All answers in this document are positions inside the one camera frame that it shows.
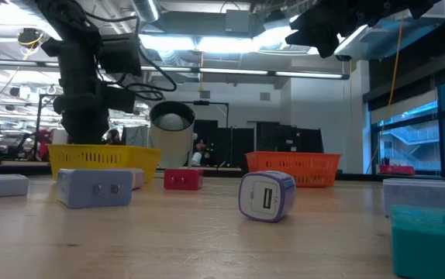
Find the black metal gantry frame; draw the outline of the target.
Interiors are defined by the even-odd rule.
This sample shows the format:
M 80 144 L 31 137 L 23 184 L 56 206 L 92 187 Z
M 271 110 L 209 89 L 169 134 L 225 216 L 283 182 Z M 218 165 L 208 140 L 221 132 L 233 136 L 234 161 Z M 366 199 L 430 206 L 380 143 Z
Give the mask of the black metal gantry frame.
M 53 142 L 53 135 L 61 127 L 61 115 L 54 112 L 52 115 L 43 113 L 43 110 L 47 106 L 53 106 L 53 102 L 57 98 L 57 95 L 40 94 L 37 114 L 36 114 L 36 131 L 35 140 L 33 144 L 33 160 L 37 161 L 49 161 L 50 153 L 48 146 Z M 41 124 L 42 120 L 50 120 L 56 126 L 51 126 L 49 129 L 44 129 Z
M 190 105 L 198 105 L 198 106 L 209 106 L 209 105 L 224 105 L 226 107 L 226 129 L 229 128 L 229 103 L 228 102 L 210 102 L 206 100 L 198 100 L 198 101 L 179 101 L 180 103 L 190 104 Z

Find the yellow plastic basket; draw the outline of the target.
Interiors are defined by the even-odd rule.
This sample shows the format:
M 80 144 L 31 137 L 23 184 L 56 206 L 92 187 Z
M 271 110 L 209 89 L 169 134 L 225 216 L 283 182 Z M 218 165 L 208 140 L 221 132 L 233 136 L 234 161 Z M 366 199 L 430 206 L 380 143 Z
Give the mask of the yellow plastic basket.
M 143 170 L 148 183 L 161 155 L 159 149 L 123 145 L 50 144 L 48 150 L 54 179 L 60 169 L 136 168 Z

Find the black window frame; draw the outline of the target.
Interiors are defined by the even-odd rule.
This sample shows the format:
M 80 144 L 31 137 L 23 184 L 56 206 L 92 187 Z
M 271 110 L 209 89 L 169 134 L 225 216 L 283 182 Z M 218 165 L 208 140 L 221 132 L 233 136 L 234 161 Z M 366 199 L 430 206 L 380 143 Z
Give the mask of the black window frame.
M 392 164 L 445 177 L 445 82 L 431 81 L 421 95 L 399 96 L 392 91 L 386 100 L 368 103 L 371 155 L 365 172 L 378 174 L 379 165 Z

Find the long ceiling light strip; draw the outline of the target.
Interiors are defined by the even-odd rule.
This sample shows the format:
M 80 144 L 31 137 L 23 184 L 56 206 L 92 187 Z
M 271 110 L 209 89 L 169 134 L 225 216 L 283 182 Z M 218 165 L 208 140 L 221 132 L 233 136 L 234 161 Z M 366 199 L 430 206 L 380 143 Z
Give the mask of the long ceiling light strip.
M 268 76 L 279 78 L 315 78 L 329 80 L 347 80 L 349 74 L 320 73 L 308 71 L 265 71 L 249 69 L 230 69 L 213 67 L 166 67 L 160 66 L 160 69 L 166 73 L 193 73 L 193 74 L 236 74 L 249 76 Z

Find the silver ventilation duct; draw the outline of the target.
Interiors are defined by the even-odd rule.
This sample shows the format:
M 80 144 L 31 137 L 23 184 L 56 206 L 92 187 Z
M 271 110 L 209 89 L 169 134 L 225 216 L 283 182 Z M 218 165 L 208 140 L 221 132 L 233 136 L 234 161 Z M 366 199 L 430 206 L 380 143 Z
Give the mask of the silver ventilation duct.
M 143 22 L 155 22 L 160 18 L 161 10 L 158 0 L 131 0 L 136 14 Z

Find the grey ceiling junction box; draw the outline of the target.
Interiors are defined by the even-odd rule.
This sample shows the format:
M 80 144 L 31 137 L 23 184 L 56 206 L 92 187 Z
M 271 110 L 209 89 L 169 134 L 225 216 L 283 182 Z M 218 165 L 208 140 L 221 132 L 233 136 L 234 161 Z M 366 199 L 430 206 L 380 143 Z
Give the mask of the grey ceiling junction box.
M 246 10 L 226 10 L 225 31 L 230 33 L 248 33 L 250 13 Z

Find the pink plug charger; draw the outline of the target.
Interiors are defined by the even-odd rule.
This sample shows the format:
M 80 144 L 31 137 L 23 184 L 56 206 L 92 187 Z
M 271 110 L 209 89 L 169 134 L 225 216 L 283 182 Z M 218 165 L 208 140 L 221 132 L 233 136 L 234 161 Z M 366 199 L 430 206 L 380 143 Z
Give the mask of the pink plug charger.
M 144 185 L 144 178 L 145 178 L 144 171 L 138 168 L 130 168 L 129 170 L 133 175 L 132 189 L 134 191 L 140 189 Z

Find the red storage box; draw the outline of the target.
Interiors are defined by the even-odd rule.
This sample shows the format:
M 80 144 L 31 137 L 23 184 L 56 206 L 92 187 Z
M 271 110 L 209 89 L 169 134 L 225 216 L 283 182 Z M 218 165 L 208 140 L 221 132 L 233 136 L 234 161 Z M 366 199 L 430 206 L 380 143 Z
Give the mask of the red storage box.
M 413 176 L 416 174 L 416 171 L 412 166 L 379 165 L 378 174 Z

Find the red plug charger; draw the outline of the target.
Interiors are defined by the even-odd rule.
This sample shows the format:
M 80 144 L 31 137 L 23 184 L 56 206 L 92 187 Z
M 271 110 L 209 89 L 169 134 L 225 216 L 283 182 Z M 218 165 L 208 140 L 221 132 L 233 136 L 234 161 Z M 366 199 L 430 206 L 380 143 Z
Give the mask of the red plug charger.
M 197 191 L 203 184 L 203 171 L 197 169 L 166 169 L 165 190 Z

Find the person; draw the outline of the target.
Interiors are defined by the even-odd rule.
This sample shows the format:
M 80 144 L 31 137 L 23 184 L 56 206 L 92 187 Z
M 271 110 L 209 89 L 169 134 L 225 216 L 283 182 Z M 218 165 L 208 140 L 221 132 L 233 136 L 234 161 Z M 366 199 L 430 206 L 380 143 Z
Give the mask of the person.
M 212 153 L 212 145 L 205 139 L 199 139 L 195 144 L 191 162 L 195 166 L 210 166 L 213 162 Z
M 110 129 L 105 136 L 106 145 L 121 145 L 122 140 L 117 129 Z

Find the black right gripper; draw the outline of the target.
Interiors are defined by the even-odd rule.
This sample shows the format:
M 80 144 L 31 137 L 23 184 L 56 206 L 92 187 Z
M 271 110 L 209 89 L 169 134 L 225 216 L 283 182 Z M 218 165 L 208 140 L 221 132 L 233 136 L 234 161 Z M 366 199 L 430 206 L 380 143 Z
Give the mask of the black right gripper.
M 385 0 L 316 0 L 315 6 L 289 24 L 291 29 L 302 30 L 288 35 L 285 42 L 315 47 L 321 58 L 327 58 L 340 45 L 338 33 L 345 37 L 361 26 L 374 26 L 384 11 Z M 305 30 L 312 27 L 316 31 Z

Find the orange plastic basket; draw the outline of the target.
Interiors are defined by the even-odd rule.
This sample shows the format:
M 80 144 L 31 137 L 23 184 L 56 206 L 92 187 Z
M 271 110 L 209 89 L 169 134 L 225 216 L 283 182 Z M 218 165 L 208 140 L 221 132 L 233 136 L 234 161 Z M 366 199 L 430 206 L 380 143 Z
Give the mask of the orange plastic basket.
M 246 154 L 249 172 L 281 171 L 291 175 L 302 188 L 332 187 L 340 157 L 337 153 L 255 151 Z

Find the purple-trimmed white USB charger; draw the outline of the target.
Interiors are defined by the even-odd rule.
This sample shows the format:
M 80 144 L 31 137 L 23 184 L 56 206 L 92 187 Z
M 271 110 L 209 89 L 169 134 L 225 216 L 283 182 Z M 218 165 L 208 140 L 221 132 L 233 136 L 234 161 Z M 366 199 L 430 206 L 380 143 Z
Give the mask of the purple-trimmed white USB charger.
M 295 203 L 295 179 L 284 172 L 266 170 L 245 174 L 240 182 L 238 206 L 247 218 L 278 222 Z

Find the pale lavender box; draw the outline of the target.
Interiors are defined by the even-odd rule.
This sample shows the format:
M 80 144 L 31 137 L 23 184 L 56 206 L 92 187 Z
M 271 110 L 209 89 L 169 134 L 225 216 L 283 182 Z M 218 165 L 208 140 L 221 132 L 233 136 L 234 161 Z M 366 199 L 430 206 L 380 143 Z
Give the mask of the pale lavender box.
M 29 178 L 21 174 L 0 174 L 0 197 L 27 196 Z

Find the black partition panel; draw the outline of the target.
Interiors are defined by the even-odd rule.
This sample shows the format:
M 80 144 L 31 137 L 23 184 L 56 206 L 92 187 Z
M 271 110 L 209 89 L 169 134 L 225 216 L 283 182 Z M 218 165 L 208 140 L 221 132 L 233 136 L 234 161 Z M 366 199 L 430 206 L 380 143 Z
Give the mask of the black partition panel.
M 256 151 L 323 153 L 321 129 L 258 122 Z
M 197 143 L 204 143 L 203 167 L 233 167 L 248 171 L 245 154 L 254 152 L 254 130 L 248 128 L 219 128 L 216 120 L 196 120 L 194 132 Z

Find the lavender two-prong charger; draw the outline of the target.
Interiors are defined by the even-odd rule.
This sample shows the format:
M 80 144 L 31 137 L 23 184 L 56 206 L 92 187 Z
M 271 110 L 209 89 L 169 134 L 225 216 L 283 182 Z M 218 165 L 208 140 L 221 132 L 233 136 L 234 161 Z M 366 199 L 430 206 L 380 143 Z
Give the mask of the lavender two-prong charger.
M 393 205 L 445 208 L 445 180 L 384 179 L 382 199 L 387 218 Z
M 60 169 L 58 199 L 68 208 L 129 205 L 134 176 L 130 170 Z

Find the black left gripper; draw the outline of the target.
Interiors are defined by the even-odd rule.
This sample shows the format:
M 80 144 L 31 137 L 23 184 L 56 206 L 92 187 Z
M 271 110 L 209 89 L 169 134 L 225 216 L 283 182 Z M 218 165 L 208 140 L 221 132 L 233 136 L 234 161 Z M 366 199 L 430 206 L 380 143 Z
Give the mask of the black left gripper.
M 54 111 L 62 116 L 61 123 L 72 143 L 100 144 L 109 128 L 109 112 L 102 97 L 85 93 L 61 95 L 53 102 Z

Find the teal rectangular box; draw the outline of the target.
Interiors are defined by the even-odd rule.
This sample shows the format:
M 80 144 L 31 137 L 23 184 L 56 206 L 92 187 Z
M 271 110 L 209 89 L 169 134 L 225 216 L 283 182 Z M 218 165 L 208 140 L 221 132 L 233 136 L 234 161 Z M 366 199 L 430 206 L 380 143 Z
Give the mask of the teal rectangular box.
M 445 209 L 391 207 L 393 273 L 408 279 L 445 279 Z

